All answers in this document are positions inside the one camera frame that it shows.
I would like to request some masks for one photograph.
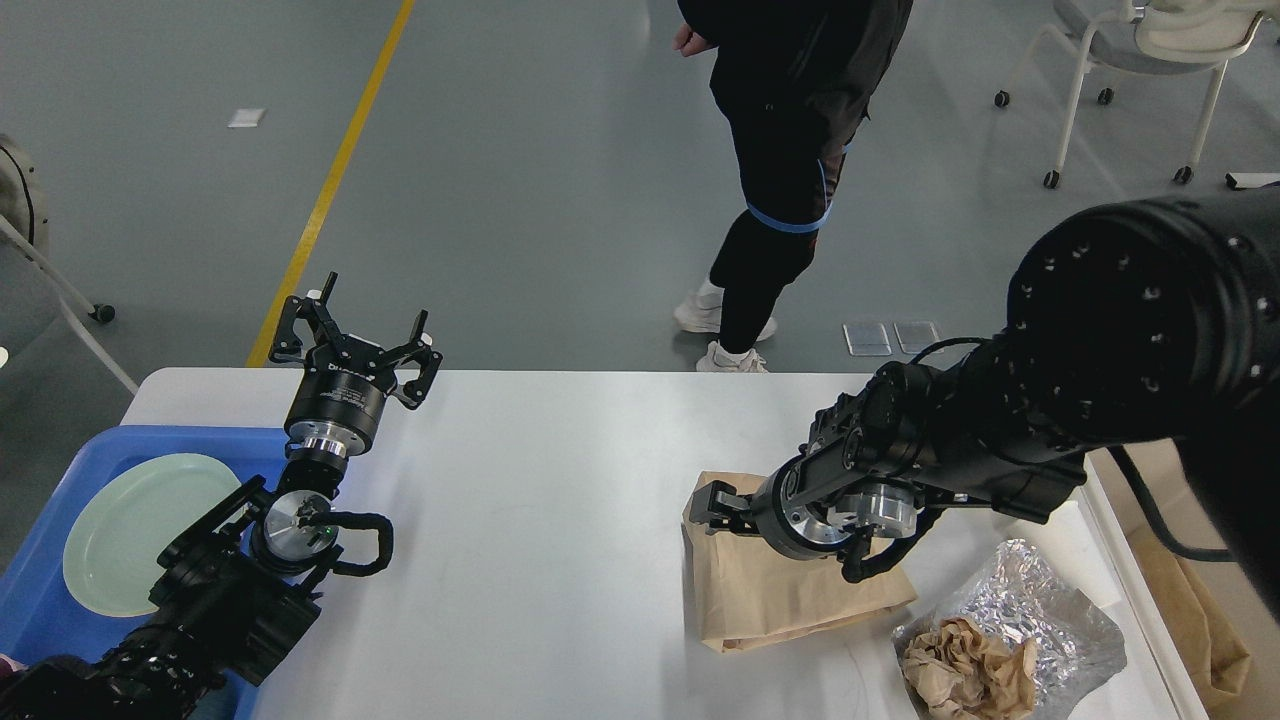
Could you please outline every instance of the crumpled foil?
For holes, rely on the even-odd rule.
[[[893,630],[899,664],[915,635],[945,618],[965,616],[988,635],[1015,646],[1034,638],[1034,720],[1066,720],[1080,700],[1124,670],[1124,634],[1078,588],[1062,582],[1025,539],[1000,544],[996,555],[933,612]],[[916,703],[920,717],[928,712]]]

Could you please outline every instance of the gray floor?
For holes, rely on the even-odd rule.
[[[819,260],[760,350],[777,372],[872,370],[841,323],[1002,325],[1025,249],[1073,211],[1179,191],[1208,78],[1125,78],[1088,99],[1062,187],[1039,186],[1070,64],[1046,46],[1001,111],[1048,3],[916,4],[850,154]],[[95,331],[137,375],[241,365],[398,3],[8,0],[0,132],[36,159],[54,258],[119,319]],[[303,277],[394,342],[417,307],[449,368],[687,370],[708,338],[669,313],[741,210],[713,58],[669,50],[663,0],[419,3]],[[1233,63],[1197,181],[1280,168],[1280,49]],[[232,110],[268,108],[257,129]],[[0,568],[84,438],[127,396],[69,333],[0,375]]]

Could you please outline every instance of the caster wheel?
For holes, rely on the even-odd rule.
[[[93,304],[93,311],[90,313],[88,316],[105,325],[115,319],[115,307],[111,307],[110,305]]]

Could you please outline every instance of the black jacket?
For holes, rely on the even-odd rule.
[[[678,0],[719,45],[712,94],[740,138],[838,154],[906,28],[911,0]]]

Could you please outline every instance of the black cable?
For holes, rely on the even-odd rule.
[[[0,145],[0,152],[4,152],[6,158],[13,163],[14,168],[18,168],[18,179],[22,182],[22,193],[26,195],[27,200],[27,242],[36,243],[36,204],[31,200],[31,188],[27,187],[27,173],[22,170],[22,165],[18,159],[14,158],[9,149]]]
[[[845,582],[860,583],[868,578],[874,578],[881,573],[892,570],[915,547],[915,543],[920,542],[920,538],[933,528],[933,524],[942,516],[943,510],[946,507],[925,507],[922,510],[915,516],[915,534],[909,538],[896,538],[878,555],[870,557],[846,557],[841,568]]]
[[[927,356],[933,355],[934,352],[942,350],[943,347],[951,347],[952,345],[982,345],[989,340],[991,338],[987,337],[952,337],[947,340],[940,340],[938,342],[934,342],[928,347],[925,347],[924,350],[922,350],[920,352],[918,352],[915,357],[911,357],[911,360],[908,361],[908,365],[919,365],[920,360],[924,360]]]
[[[1134,497],[1138,498],[1138,507],[1142,507],[1142,514],[1147,516],[1147,524],[1160,538],[1161,544],[1169,548],[1169,552],[1174,555],[1180,555],[1188,560],[1197,560],[1199,562],[1234,562],[1230,550],[1210,550],[1204,547],[1188,547],[1174,537],[1174,533],[1169,530],[1169,525],[1165,524],[1165,518],[1160,514],[1160,507],[1156,506],[1156,498],[1151,496],[1151,491],[1147,489],[1147,483],[1142,479],[1142,473],[1138,471],[1138,466],[1133,464],[1133,457],[1129,457],[1129,451],[1123,446],[1108,447],[1107,451],[1111,457],[1120,466],[1120,473],[1124,474],[1124,479],[1129,482],[1129,489],[1133,491]]]

